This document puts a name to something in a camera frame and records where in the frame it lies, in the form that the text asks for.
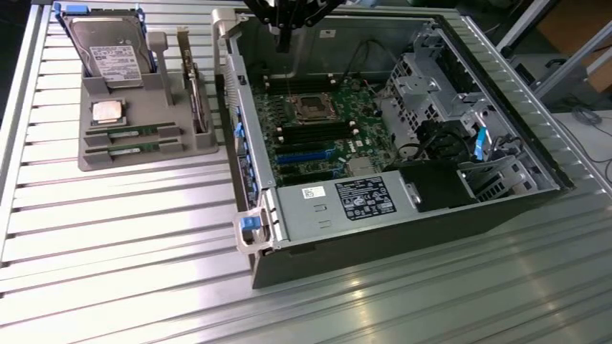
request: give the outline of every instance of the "hard drive label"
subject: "hard drive label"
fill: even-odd
[[[91,47],[100,75],[107,82],[140,80],[140,69],[131,45]]]

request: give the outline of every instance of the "metal bracket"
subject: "metal bracket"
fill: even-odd
[[[215,62],[215,74],[222,74],[222,57],[219,56],[219,40],[228,38],[228,34],[239,23],[247,20],[236,15],[234,9],[214,9],[212,13],[212,59]]]

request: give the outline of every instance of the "motherboard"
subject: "motherboard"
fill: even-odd
[[[254,89],[266,148],[279,186],[364,176],[395,156],[380,105],[367,82],[330,92],[283,94]]]

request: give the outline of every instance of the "barcode sticker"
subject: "barcode sticker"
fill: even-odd
[[[314,199],[326,196],[326,189],[322,186],[303,188],[304,199]]]
[[[140,68],[131,45],[90,49],[104,81],[140,80]]]

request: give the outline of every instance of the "sticker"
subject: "sticker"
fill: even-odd
[[[110,156],[124,156],[127,154],[135,154],[135,153],[140,153],[140,148],[114,150],[112,152],[108,152],[108,155]]]
[[[131,45],[90,49],[104,81],[140,80],[140,68]]]
[[[396,212],[383,177],[336,184],[344,214],[351,221]]]
[[[314,199],[326,196],[326,189],[322,186],[303,188],[304,199]]]
[[[336,36],[336,30],[322,30],[319,32],[319,38],[334,38]]]
[[[135,130],[135,131],[124,131],[123,133],[108,134],[108,137],[110,138],[132,138],[139,135],[140,135],[139,132]]]

